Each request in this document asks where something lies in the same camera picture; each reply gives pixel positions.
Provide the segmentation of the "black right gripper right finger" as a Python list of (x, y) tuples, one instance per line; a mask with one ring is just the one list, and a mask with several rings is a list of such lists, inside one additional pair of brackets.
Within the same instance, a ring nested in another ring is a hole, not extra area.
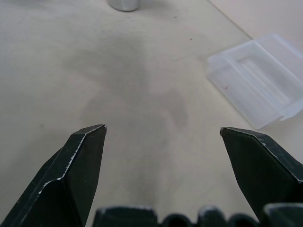
[(303, 204), (303, 164), (270, 136), (222, 127), (236, 181), (258, 219), (267, 204)]

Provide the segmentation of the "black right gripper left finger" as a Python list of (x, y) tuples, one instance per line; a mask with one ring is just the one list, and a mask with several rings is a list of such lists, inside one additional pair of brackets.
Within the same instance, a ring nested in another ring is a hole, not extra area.
[(42, 165), (0, 227), (85, 227), (106, 132), (99, 124), (73, 133)]

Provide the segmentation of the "clear plastic container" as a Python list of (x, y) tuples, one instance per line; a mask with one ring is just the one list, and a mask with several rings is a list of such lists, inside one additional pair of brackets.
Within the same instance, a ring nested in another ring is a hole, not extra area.
[(277, 34), (209, 57), (207, 77), (255, 129), (303, 111), (303, 52)]

